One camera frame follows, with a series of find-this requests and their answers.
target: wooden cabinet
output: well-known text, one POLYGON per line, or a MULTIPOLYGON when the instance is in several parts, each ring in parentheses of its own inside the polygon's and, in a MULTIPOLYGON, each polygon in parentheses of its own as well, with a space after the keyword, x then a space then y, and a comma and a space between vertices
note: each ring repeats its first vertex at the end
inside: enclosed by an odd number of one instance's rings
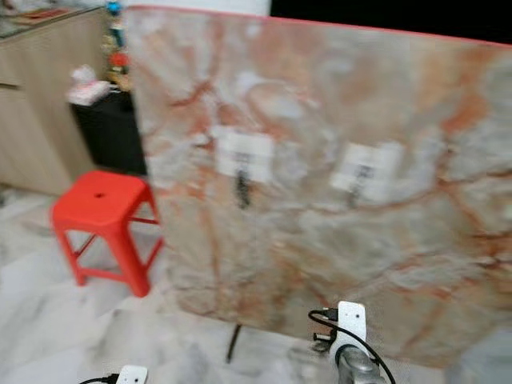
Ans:
POLYGON ((67 104, 70 73, 101 77, 101 9, 0 40, 0 182, 61 194, 94 168, 67 104))

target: black metal leg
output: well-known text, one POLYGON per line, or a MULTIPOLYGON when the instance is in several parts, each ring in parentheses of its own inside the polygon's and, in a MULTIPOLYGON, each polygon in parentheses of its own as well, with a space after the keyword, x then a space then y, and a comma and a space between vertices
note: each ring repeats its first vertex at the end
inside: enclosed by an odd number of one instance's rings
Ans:
POLYGON ((240 324, 237 324, 234 327, 233 334, 231 335, 230 348, 228 349, 227 355, 226 355, 226 364, 229 364, 233 357, 234 346, 237 343, 238 334, 240 333, 240 328, 242 328, 242 326, 240 324))

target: electrical cord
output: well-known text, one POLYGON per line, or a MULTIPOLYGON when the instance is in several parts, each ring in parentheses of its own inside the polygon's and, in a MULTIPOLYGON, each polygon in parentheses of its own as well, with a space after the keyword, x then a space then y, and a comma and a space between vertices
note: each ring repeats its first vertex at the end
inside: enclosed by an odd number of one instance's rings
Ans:
POLYGON ((325 320, 322 320, 321 318, 316 318, 314 315, 318 314, 320 316, 324 316, 324 317, 327 317, 326 314, 327 314, 327 311, 328 310, 311 310, 307 316, 308 318, 310 318, 311 320, 313 320, 314 322, 317 322, 318 324, 322 324, 324 326, 328 326, 329 328, 332 328, 332 329, 335 329, 335 330, 338 330, 344 334, 348 334, 349 336, 351 336, 352 338, 354 338, 355 340, 357 340, 358 342, 360 342, 361 344, 364 345, 365 348, 368 349, 368 351, 374 356, 375 360, 377 361, 377 363, 379 365, 382 366, 382 368, 384 369, 384 371, 386 372, 387 374, 387 377, 390 379, 390 383, 391 384, 396 384, 396 381, 394 380, 394 377, 390 371, 390 369, 387 367, 387 365, 384 363, 384 361, 381 359, 381 357, 378 355, 377 352, 374 351, 374 349, 369 346, 362 338, 360 338, 359 336, 357 336, 356 334, 353 334, 352 332, 350 332, 349 330, 346 330, 345 328, 341 328, 339 326, 336 326, 335 324, 331 323, 331 322, 328 322, 328 321, 325 321, 325 320))
POLYGON ((91 378, 89 380, 85 380, 84 382, 81 382, 80 384, 89 384, 90 382, 104 382, 106 384, 115 384, 118 380, 118 377, 119 377, 119 374, 112 374, 105 378, 91 378))

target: red plastic stool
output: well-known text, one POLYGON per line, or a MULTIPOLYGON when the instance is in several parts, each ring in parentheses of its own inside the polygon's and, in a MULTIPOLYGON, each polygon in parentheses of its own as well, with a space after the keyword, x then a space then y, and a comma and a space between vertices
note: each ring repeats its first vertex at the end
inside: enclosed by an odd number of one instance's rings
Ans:
POLYGON ((147 271, 163 245, 159 238, 147 264, 138 258, 130 235, 129 223, 158 224, 157 209, 150 188, 143 180, 94 170, 79 180, 55 203, 52 213, 55 233, 66 254, 77 284, 82 286, 86 276, 110 278, 130 285, 135 296, 144 297, 150 291, 147 271), (135 218, 141 203, 148 202, 154 219, 135 218), (84 230, 92 233, 79 250, 73 250, 66 235, 67 230, 84 230), (96 236, 102 236, 109 245, 121 268, 122 275, 105 270, 82 268, 78 258, 96 236))

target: black cabinet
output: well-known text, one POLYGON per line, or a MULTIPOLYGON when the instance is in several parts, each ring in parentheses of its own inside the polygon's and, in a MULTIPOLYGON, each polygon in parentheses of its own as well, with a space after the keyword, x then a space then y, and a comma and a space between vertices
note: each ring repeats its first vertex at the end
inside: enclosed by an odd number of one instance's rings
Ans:
POLYGON ((135 113, 127 94, 108 94, 92 106, 71 105, 97 166, 126 174, 146 175, 146 163, 135 113))

